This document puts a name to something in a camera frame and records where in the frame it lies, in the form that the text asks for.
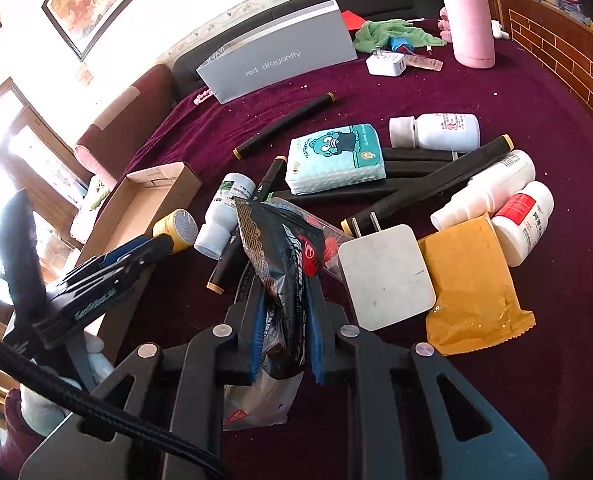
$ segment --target pink tumbler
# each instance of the pink tumbler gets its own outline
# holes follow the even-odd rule
[[[494,66],[494,36],[487,0],[444,0],[454,57],[471,68]]]

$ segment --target cardboard box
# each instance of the cardboard box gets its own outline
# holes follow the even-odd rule
[[[113,251],[137,236],[152,236],[154,224],[175,209],[187,208],[200,187],[198,176],[183,162],[128,174],[100,213],[76,265]],[[110,362],[116,360],[152,270],[144,272],[131,294],[86,328],[103,339],[103,354]]]
[[[221,104],[295,75],[356,59],[335,0],[273,20],[226,43],[196,71]]]

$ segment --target black leather couch backrest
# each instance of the black leather couch backrest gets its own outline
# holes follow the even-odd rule
[[[204,85],[196,69],[215,51],[228,41],[238,38],[267,22],[281,18],[286,14],[329,0],[290,0],[271,9],[263,10],[253,17],[218,36],[207,40],[196,48],[183,54],[172,70],[177,87],[182,97],[191,94]],[[438,18],[443,7],[443,0],[336,0],[340,10],[352,10],[366,20],[374,22],[393,20],[414,20],[416,18]]]

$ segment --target brown armchair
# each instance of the brown armchair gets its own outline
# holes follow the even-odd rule
[[[132,157],[174,108],[173,86],[166,65],[148,70],[77,141],[77,160],[108,187],[116,186]]]

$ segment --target cartoon character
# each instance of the cartoon character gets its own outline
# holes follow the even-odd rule
[[[352,130],[350,132],[327,132],[318,139],[312,139],[310,147],[314,153],[323,156],[340,155],[343,152],[359,152],[360,145],[358,134]]]

